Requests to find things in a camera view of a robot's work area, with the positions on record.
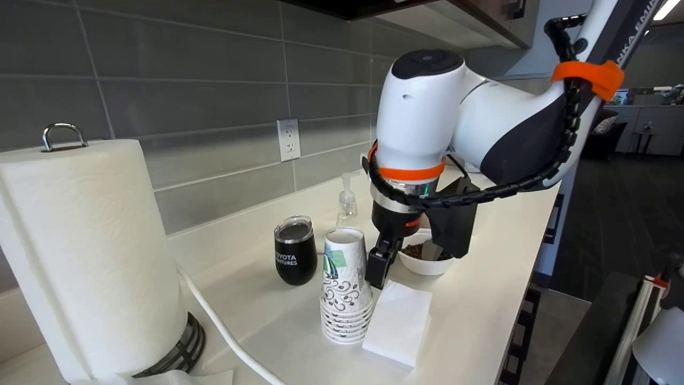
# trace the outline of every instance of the tile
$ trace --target tile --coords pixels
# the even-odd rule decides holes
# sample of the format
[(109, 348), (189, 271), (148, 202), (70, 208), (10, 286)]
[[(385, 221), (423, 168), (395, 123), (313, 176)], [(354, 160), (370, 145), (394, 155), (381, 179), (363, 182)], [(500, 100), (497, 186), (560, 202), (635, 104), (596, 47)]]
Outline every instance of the tile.
[(385, 58), (398, 58), (406, 52), (423, 49), (421, 44), (421, 33), (381, 21), (372, 18), (372, 54), (374, 56), (385, 56)]
[(294, 190), (293, 162), (156, 193), (166, 233), (174, 233)]
[(87, 138), (111, 137), (94, 82), (78, 79), (0, 79), (1, 137), (40, 134), (45, 123), (73, 121)]
[(20, 149), (20, 148), (36, 148), (36, 145), (42, 145), (39, 130), (33, 137), (5, 137), (5, 134), (0, 134), (0, 152)]
[(394, 60), (383, 58), (383, 56), (374, 56), (372, 64), (370, 64), (370, 84), (383, 86), (390, 64), (394, 64)]
[(140, 145), (156, 188), (279, 160), (273, 125), (143, 138)]
[(372, 117), (341, 117), (298, 121), (302, 154), (324, 152), (341, 145), (370, 141)]
[(103, 82), (118, 137), (267, 123), (286, 116), (278, 84)]
[(379, 116), (370, 116), (370, 141), (379, 137)]
[(309, 188), (348, 170), (358, 170), (358, 155), (368, 152), (368, 144), (306, 155), (297, 160), (297, 188)]
[(282, 82), (278, 40), (84, 13), (103, 77)]
[(370, 82), (370, 56), (293, 44), (293, 42), (283, 47), (286, 47), (288, 82), (308, 82), (308, 84), (368, 84)]
[(20, 0), (20, 1), (73, 7), (73, 0)]
[(370, 110), (376, 113), (381, 108), (383, 86), (370, 87)]
[(14, 286), (17, 286), (14, 274), (8, 267), (8, 262), (6, 262), (5, 255), (1, 255), (1, 248), (0, 248), (0, 293), (8, 290), (8, 289), (14, 289)]
[(81, 8), (116, 11), (202, 28), (279, 36), (278, 0), (77, 0)]
[(293, 117), (332, 117), (370, 113), (368, 86), (290, 86)]
[(75, 8), (0, 1), (0, 72), (92, 75)]
[(282, 30), (286, 40), (298, 40), (350, 52), (370, 52), (370, 21), (345, 21), (302, 7), (282, 3)]

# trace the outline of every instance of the bowl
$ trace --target bowl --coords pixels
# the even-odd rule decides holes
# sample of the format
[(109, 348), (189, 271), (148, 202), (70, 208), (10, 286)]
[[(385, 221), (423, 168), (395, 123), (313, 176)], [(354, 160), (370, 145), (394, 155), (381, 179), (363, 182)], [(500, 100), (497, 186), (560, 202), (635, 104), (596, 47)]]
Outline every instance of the bowl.
[(428, 240), (431, 240), (429, 229), (418, 229), (414, 236), (406, 238), (401, 250), (398, 253), (400, 260), (406, 269), (418, 276), (442, 276), (456, 262), (456, 258), (428, 260), (428, 258), (416, 258), (403, 253), (406, 245), (418, 245), (418, 243), (425, 243)]

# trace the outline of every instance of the paper towel holder knob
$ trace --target paper towel holder knob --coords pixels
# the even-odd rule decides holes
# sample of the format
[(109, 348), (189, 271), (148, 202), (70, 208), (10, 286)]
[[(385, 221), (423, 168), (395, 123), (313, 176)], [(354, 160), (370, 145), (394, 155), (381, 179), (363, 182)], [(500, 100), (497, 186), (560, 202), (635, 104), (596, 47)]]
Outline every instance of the paper towel holder knob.
[[(75, 133), (78, 137), (78, 144), (54, 145), (52, 144), (52, 133), (54, 130), (70, 130), (70, 133)], [(54, 123), (42, 129), (42, 152), (61, 152), (61, 149), (75, 149), (75, 148), (87, 148), (84, 130), (78, 130), (75, 123), (70, 123), (70, 121), (54, 121)]]

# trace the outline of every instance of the wall outlet cover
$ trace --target wall outlet cover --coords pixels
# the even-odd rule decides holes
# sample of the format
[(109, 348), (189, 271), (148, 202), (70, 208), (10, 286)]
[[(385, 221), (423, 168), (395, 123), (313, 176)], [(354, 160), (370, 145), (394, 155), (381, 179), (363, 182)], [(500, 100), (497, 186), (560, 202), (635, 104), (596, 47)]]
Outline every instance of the wall outlet cover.
[(276, 120), (279, 160), (290, 160), (302, 155), (298, 148), (298, 121), (297, 120)]

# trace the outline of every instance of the black tumbler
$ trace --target black tumbler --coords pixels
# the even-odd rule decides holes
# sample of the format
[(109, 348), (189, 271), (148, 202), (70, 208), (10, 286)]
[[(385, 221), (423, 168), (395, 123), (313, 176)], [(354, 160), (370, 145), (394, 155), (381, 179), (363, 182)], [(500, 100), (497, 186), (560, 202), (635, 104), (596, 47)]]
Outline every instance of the black tumbler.
[(317, 242), (308, 215), (290, 215), (273, 230), (276, 269), (288, 285), (306, 285), (317, 271)]

